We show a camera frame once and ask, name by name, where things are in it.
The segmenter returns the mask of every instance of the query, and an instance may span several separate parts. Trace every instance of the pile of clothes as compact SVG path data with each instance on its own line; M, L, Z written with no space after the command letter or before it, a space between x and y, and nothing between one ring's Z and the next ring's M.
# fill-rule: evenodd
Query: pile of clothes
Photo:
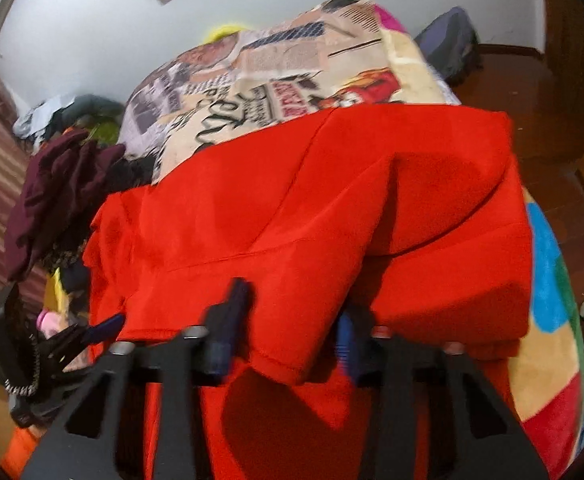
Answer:
M14 123L12 132L33 154L75 125L88 129L93 139L114 144L123 111L121 103L100 96L56 96L25 112Z
M127 160L122 144L89 135L70 128L30 159L4 239L8 279L20 282L43 266L73 295L74 314L87 311L90 277L81 256L92 219L109 194L148 184L154 165L152 156Z

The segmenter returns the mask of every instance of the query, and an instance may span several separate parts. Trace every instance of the blanket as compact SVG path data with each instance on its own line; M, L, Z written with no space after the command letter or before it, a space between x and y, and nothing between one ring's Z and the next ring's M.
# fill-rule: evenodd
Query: blanket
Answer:
M133 92L118 141L158 152L154 183L208 146L333 107L456 104L405 29L370 0L329 0L178 56Z
M508 364L523 429L552 480L570 465L584 412L584 345L579 314L554 234L526 192L533 234L530 329Z

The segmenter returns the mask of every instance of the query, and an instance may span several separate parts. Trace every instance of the dark red clothing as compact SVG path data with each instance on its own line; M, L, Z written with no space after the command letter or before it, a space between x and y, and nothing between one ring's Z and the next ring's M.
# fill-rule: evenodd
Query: dark red clothing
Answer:
M123 156L125 146L101 149L96 140L83 142L88 135L85 130L69 132L30 159L5 231L8 280L25 279L72 220L86 213L92 218L105 199L108 168Z

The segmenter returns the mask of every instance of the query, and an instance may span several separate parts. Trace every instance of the red clothing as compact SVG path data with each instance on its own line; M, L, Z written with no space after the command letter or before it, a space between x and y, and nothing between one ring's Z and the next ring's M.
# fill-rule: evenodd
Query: red clothing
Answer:
M10 478L17 480L21 476L37 444L38 440L28 430L14 430L8 450L1 461L1 466Z
M253 283L244 358L226 386L202 394L220 480L356 478L370 398L326 342L351 290L379 324L463 342L483 359L514 354L528 328L531 233L504 114L318 112L111 195L93 227L91 321L125 312L120 339L168 339L222 300L232 277ZM482 366L511 400L506 362ZM147 478L157 395L150 388ZM418 478L427 460L419 446Z

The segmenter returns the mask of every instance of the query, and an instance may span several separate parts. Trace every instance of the backpack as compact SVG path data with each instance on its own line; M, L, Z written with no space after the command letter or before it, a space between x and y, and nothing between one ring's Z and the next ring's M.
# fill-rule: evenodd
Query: backpack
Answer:
M476 30L461 7L439 16L414 41L450 86L463 82L473 69L482 68Z

